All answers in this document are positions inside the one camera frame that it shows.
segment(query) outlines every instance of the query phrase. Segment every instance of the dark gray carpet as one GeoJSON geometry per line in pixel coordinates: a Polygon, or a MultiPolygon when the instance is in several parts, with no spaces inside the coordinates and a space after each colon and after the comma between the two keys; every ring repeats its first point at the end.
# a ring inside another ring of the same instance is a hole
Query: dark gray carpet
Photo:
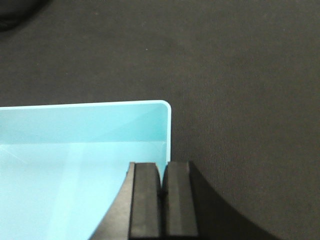
{"type": "Polygon", "coordinates": [[[278,237],[320,239],[319,1],[53,0],[0,34],[0,105],[167,100],[195,161],[278,237]]]}

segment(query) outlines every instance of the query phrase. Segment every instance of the light blue plastic tray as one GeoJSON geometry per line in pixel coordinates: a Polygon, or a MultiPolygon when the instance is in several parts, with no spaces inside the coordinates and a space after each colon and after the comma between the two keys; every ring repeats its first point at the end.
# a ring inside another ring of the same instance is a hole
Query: light blue plastic tray
{"type": "Polygon", "coordinates": [[[170,160],[161,100],[0,107],[0,240],[87,240],[129,162],[170,160]]]}

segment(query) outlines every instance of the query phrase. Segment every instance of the black fabric surface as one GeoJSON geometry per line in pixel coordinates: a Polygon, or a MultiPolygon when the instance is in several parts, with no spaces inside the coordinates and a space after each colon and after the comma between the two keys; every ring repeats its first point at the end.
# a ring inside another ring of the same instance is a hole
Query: black fabric surface
{"type": "Polygon", "coordinates": [[[173,161],[240,213],[320,239],[318,1],[53,0],[0,33],[0,105],[167,100],[173,161]]]}

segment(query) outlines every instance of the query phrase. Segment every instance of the textured fabric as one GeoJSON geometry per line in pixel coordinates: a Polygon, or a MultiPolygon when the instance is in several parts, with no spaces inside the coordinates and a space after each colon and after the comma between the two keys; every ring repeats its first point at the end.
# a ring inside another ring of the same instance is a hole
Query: textured fabric
{"type": "Polygon", "coordinates": [[[320,239],[318,1],[54,0],[0,34],[1,106],[167,100],[172,160],[320,239]]]}

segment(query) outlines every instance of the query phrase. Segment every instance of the black object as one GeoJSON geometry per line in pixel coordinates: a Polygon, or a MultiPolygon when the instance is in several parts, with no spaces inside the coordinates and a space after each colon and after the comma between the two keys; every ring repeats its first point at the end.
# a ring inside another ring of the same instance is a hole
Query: black object
{"type": "Polygon", "coordinates": [[[224,201],[192,163],[170,162],[163,188],[154,163],[130,163],[90,240],[279,240],[224,201]]]}
{"type": "Polygon", "coordinates": [[[163,225],[167,237],[198,237],[187,162],[169,162],[163,177],[163,225]]]}
{"type": "Polygon", "coordinates": [[[161,237],[160,178],[156,164],[136,163],[130,239],[161,237]]]}
{"type": "Polygon", "coordinates": [[[118,195],[90,240],[126,240],[129,238],[134,176],[135,164],[130,163],[118,195]]]}
{"type": "Polygon", "coordinates": [[[46,2],[47,0],[0,0],[0,31],[15,27],[46,2]]]}

